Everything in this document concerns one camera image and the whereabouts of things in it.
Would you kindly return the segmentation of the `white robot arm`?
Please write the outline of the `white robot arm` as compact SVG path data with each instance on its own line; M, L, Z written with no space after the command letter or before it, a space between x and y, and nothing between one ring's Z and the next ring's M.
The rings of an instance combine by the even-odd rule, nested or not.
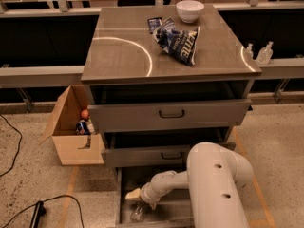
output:
M239 153L201 142L191 148L185 171L158 173L125 198L155 208L171 191L187 189L196 228L250 228L238 189L249 184L253 175L252 165Z

